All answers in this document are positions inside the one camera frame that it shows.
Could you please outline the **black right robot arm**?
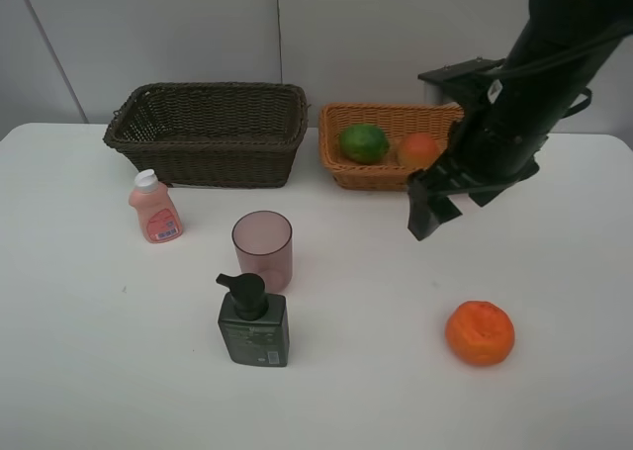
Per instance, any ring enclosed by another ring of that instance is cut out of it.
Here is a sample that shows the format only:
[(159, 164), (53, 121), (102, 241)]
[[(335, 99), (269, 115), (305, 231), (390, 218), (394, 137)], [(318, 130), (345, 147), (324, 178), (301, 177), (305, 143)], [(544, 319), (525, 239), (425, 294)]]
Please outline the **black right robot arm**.
[(451, 196), (483, 207), (536, 174), (549, 132), (590, 105), (589, 83), (631, 34), (632, 0), (529, 0), (529, 20), (506, 58), (419, 74), (464, 117), (451, 125), (438, 159), (407, 178), (414, 237), (460, 216)]

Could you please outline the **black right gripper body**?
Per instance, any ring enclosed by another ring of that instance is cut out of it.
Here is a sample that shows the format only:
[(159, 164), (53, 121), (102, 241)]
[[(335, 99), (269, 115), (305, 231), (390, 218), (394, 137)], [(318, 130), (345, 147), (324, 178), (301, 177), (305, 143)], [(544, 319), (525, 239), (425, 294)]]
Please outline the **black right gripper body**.
[(431, 167), (408, 177), (409, 204), (428, 208), (433, 200), (466, 193), (482, 207), (537, 173), (538, 151), (537, 145), (484, 145), (445, 152)]

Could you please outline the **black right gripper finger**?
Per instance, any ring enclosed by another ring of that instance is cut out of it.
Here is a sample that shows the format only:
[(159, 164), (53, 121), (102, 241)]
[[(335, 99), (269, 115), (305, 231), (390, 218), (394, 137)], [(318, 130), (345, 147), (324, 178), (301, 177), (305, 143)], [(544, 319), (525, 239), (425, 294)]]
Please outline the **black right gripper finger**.
[(443, 225), (462, 216), (459, 208), (445, 195), (431, 195), (429, 197), (429, 210), (431, 210), (438, 225)]
[(429, 210), (429, 192), (421, 181), (412, 179), (407, 181), (409, 199), (408, 230), (418, 240), (422, 241), (435, 232), (438, 225)]

